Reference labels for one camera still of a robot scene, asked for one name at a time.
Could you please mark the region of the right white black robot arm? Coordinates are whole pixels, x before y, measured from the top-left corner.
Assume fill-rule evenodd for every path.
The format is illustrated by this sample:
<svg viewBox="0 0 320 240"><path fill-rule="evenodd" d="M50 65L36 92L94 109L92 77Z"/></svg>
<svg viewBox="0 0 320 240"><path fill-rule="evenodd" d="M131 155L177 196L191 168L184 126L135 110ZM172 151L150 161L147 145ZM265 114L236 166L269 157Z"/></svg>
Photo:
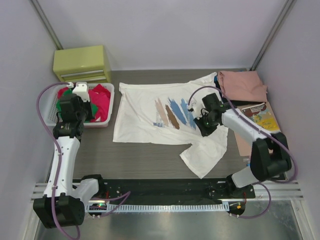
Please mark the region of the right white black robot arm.
<svg viewBox="0 0 320 240"><path fill-rule="evenodd" d="M271 180L292 168L286 136L270 132L254 123L239 109L222 103L216 93L202 98L203 108L195 118L203 137L210 136L218 127L227 127L237 132L251 144L250 164L226 177L225 186L229 195L242 195L255 183Z"/></svg>

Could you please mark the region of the white printed t shirt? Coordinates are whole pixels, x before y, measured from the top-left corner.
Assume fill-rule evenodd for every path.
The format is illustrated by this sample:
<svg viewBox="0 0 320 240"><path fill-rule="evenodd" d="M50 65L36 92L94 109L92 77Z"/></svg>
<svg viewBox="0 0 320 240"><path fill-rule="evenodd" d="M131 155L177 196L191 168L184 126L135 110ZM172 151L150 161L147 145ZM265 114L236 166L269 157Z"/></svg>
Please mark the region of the white printed t shirt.
<svg viewBox="0 0 320 240"><path fill-rule="evenodd" d="M171 84L119 83L121 99L115 120L113 142L185 145L180 157L200 179L205 177L227 151L228 128L219 126L203 137L194 122L195 112L188 105L199 106L202 98L216 93L217 73Z"/></svg>

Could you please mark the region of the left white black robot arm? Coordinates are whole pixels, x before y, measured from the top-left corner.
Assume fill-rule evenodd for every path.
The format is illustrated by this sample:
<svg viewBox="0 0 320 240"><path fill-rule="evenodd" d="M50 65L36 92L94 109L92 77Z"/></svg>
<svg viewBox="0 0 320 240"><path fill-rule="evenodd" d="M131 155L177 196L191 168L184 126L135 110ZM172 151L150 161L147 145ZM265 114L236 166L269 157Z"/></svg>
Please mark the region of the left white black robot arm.
<svg viewBox="0 0 320 240"><path fill-rule="evenodd" d="M59 99L61 121L50 132L54 141L54 157L46 189L33 202L33 209L47 229L79 226L85 218L85 207L93 197L107 188L100 174L84 176L73 187L75 160L80 147L89 104L70 93Z"/></svg>

